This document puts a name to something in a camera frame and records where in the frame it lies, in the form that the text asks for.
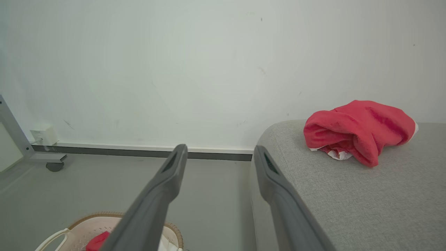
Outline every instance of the white outlet box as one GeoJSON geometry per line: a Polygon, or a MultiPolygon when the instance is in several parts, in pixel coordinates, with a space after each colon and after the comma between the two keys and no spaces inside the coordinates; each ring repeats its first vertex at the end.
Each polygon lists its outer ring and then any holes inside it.
{"type": "Polygon", "coordinates": [[[49,127],[46,130],[31,130],[31,134],[37,145],[52,146],[58,141],[53,127],[49,127]]]}

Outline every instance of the red cloth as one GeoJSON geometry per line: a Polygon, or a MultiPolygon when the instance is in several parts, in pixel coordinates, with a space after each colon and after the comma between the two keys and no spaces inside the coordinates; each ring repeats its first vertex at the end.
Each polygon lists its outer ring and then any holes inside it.
{"type": "Polygon", "coordinates": [[[331,111],[315,112],[307,120],[304,136],[309,148],[351,153],[374,167],[384,146],[399,146],[415,134],[417,125],[402,110],[373,101],[355,100],[331,111]]]}
{"type": "Polygon", "coordinates": [[[102,247],[102,244],[104,244],[107,237],[110,235],[109,232],[105,231],[102,234],[94,237],[91,239],[91,241],[88,242],[86,246],[86,251],[99,251],[99,249],[102,247]]]}

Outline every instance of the gray sofa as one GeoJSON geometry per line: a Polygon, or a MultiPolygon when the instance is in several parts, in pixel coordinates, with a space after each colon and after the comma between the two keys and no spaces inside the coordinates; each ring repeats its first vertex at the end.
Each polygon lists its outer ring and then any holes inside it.
{"type": "MultiPolygon", "coordinates": [[[[386,147],[374,168],[311,152],[304,125],[275,124],[258,145],[267,148],[337,250],[446,250],[446,124],[419,123],[413,139],[386,147]]],[[[250,188],[257,248],[278,250],[254,161],[250,188]]]]}

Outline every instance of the gray baseboard strip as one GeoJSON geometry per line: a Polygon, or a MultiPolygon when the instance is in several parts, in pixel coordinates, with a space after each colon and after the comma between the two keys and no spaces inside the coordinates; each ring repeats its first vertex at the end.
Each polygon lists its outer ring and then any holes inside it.
{"type": "MultiPolygon", "coordinates": [[[[167,158],[170,152],[166,151],[143,151],[143,150],[119,150],[103,148],[83,148],[66,146],[44,146],[33,145],[34,151],[53,152],[53,153],[72,153],[72,154],[98,154],[98,155],[118,155],[118,156],[137,156],[137,157],[157,157],[167,158]]],[[[229,154],[229,153],[188,153],[188,159],[221,159],[234,161],[251,161],[252,154],[229,154]]]]}

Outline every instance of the white wall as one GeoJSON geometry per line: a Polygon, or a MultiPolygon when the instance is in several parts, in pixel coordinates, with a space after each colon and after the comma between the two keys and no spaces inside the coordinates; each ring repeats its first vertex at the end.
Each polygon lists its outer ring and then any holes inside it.
{"type": "Polygon", "coordinates": [[[74,143],[252,149],[354,99],[446,122],[446,1],[2,0],[0,88],[74,143]]]}
{"type": "Polygon", "coordinates": [[[12,140],[8,131],[0,122],[0,172],[16,164],[23,158],[17,145],[12,140]]]}

